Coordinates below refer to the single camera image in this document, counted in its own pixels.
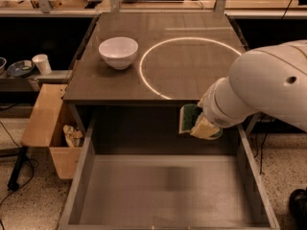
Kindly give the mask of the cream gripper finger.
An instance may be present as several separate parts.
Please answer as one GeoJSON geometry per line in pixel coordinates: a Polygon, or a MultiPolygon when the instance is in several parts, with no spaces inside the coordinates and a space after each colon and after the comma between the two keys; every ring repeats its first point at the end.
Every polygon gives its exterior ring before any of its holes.
{"type": "Polygon", "coordinates": [[[190,134],[200,139],[214,140],[221,137],[221,129],[211,124],[206,117],[201,114],[192,127],[190,134]]]}

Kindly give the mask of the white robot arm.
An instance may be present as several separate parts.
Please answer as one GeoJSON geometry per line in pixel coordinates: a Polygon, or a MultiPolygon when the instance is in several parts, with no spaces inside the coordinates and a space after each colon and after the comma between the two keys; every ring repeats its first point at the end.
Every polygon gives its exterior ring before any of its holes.
{"type": "Polygon", "coordinates": [[[239,56],[228,76],[201,97],[194,137],[212,140],[247,116],[265,113],[307,130],[307,41],[297,40],[250,50],[239,56]]]}

